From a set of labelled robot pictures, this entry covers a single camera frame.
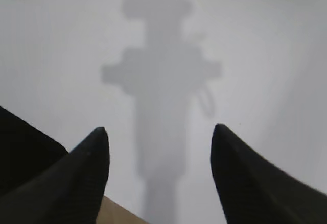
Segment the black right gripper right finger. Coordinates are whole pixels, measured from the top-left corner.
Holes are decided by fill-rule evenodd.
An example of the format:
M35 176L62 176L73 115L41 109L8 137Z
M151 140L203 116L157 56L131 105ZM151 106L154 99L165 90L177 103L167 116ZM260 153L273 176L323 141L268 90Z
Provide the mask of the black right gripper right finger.
M326 223L326 194L267 161L224 124L215 125L210 164L227 223Z

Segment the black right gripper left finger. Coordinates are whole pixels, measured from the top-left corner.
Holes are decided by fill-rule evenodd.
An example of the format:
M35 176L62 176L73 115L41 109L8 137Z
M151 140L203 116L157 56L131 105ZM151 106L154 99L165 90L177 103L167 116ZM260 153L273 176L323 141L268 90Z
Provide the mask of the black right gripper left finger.
M1 198L1 223L96 223L110 165L104 127Z

